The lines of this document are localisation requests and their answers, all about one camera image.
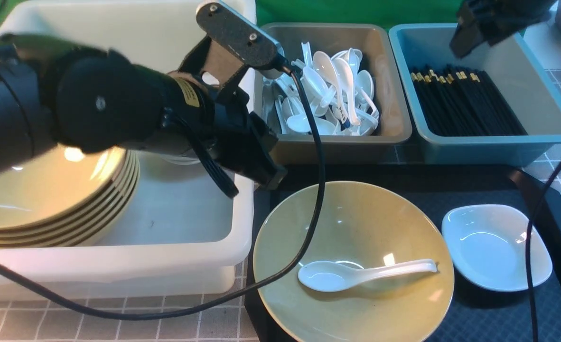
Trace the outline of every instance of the black mat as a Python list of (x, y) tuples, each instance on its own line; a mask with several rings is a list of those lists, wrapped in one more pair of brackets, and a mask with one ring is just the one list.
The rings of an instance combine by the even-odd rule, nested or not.
[[(529, 214), (540, 195), (541, 182), (523, 171), (506, 166), (355, 165), (329, 166), (328, 181), (363, 181), (392, 190), (418, 206), (437, 227), (445, 214), (460, 206), (497, 203)], [(317, 183), (313, 166), (289, 167), (278, 190), (255, 193), (253, 242), (264, 219), (280, 201)], [(554, 272), (536, 288), (541, 341), (561, 341), (561, 196), (551, 190), (535, 221), (552, 257)], [(248, 267), (247, 285), (254, 282)], [(269, 316), (259, 294), (245, 299), (261, 342), (292, 342)], [(372, 336), (371, 342), (382, 340)], [(482, 290), (456, 271), (456, 289), (449, 311), (430, 342), (521, 342), (532, 339), (530, 307), (526, 293), (499, 294)]]

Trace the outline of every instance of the blue plastic bin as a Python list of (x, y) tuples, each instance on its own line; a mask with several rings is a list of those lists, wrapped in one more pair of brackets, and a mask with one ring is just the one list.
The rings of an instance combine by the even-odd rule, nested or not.
[[(561, 143), (561, 95), (520, 35), (487, 44), (457, 60), (449, 48), (455, 24), (405, 24), (389, 32), (399, 74), (428, 164), (528, 165)], [(504, 95), (527, 136), (444, 137), (428, 129), (410, 67), (442, 69), (448, 63), (485, 70)]]

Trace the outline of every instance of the bowl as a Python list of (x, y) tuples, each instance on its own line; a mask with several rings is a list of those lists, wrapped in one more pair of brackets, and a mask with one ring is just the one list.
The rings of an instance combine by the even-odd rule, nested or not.
[[(527, 289), (525, 230), (528, 218), (513, 207), (480, 204), (456, 208), (445, 215), (441, 231), (457, 270), (486, 290)], [(552, 261), (542, 238), (532, 230), (534, 286), (552, 273)]]
[[(253, 251), (256, 281), (283, 269), (297, 254), (317, 189), (289, 196), (264, 221)], [(337, 293), (315, 292), (298, 280), (299, 269), (316, 260), (369, 268), (420, 258), (435, 260), (439, 272), (378, 279)], [(259, 289), (272, 318), (300, 342), (422, 341), (445, 317), (453, 292), (449, 251), (432, 221), (396, 193), (351, 181), (327, 183), (304, 258), (285, 277)]]

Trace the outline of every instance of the white container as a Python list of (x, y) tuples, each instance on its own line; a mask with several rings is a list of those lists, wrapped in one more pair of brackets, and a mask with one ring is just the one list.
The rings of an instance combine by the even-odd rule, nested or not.
[[(31, 0), (19, 4), (3, 33), (40, 33), (114, 48), (133, 63), (169, 72), (205, 34), (200, 0)], [(255, 22), (254, 0), (228, 4)], [(241, 87), (253, 97), (254, 71)], [(95, 247), (0, 249), (0, 262), (71, 297), (215, 294), (229, 290), (252, 240), (252, 181), (234, 176), (234, 200), (202, 166), (172, 165), (140, 154), (141, 181), (130, 208)], [(0, 276), (0, 300), (35, 294)]]

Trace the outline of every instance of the yellow plate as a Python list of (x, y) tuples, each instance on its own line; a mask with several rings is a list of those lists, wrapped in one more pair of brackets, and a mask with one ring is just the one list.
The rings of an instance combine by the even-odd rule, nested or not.
[(128, 195), (131, 185), (134, 183), (135, 171), (138, 167), (139, 164), (137, 158), (135, 158), (123, 175), (122, 183), (118, 184), (118, 188), (112, 190), (112, 193), (105, 199), (105, 203), (101, 203), (92, 212), (85, 214), (84, 217), (77, 218), (75, 222), (68, 224), (66, 227), (61, 227), (63, 234), (53, 231), (46, 234), (45, 237), (36, 236), (22, 240), (10, 240), (7, 243), (0, 243), (0, 248), (61, 247), (68, 240), (94, 232), (97, 229), (95, 225), (107, 217), (110, 212), (116, 210), (119, 203), (124, 202), (124, 197)]
[(135, 193), (137, 193), (137, 186), (139, 185), (140, 175), (141, 171), (138, 168), (137, 174), (135, 175), (135, 182), (133, 186), (131, 186), (131, 192), (125, 197), (126, 201), (122, 204), (122, 206), (119, 206), (120, 210), (118, 212), (115, 212), (108, 217), (109, 221), (103, 223), (104, 227), (91, 236), (80, 236), (80, 238), (85, 238), (85, 240), (72, 244), (71, 246), (92, 246), (99, 242), (99, 240), (101, 240), (110, 231), (110, 229), (112, 229), (114, 223), (116, 223), (120, 216), (124, 214), (125, 210), (129, 207), (129, 203), (131, 203), (131, 200), (135, 197)]
[(0, 174), (0, 229), (44, 223), (92, 199), (120, 166), (125, 150), (84, 155), (58, 146)]
[(77, 208), (72, 212), (68, 212), (65, 216), (59, 217), (59, 219), (55, 219), (55, 221), (51, 221), (50, 223), (43, 225), (22, 228), (20, 230), (0, 230), (0, 243), (20, 243), (19, 240), (24, 238), (29, 238), (29, 240), (26, 241), (42, 240), (44, 239), (44, 236), (51, 238), (63, 234), (71, 229), (75, 229), (77, 225), (81, 225), (89, 219), (94, 214), (94, 210), (96, 208), (103, 208), (105, 203), (114, 197), (115, 191), (122, 189), (122, 185), (127, 180), (130, 180), (129, 176), (131, 175), (131, 168), (136, 160), (137, 156), (135, 152), (127, 152), (125, 162), (122, 167), (119, 167), (118, 175), (116, 175), (114, 180), (110, 181), (96, 197), (88, 203), (85, 203), (80, 208)]

